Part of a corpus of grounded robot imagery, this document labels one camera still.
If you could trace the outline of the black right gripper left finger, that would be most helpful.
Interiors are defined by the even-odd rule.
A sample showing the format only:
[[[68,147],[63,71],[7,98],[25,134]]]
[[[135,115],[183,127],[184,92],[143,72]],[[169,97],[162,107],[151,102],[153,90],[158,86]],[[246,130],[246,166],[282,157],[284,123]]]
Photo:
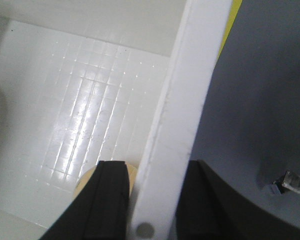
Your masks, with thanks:
[[[124,240],[130,180],[123,161],[100,161],[43,240]]]

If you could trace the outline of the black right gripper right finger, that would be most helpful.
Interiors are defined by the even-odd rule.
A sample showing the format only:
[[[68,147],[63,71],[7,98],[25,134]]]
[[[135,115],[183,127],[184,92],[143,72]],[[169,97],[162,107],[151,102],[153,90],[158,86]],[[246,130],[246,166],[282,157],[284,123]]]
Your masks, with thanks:
[[[202,160],[189,161],[175,212],[178,240],[300,240],[300,228],[243,197]]]

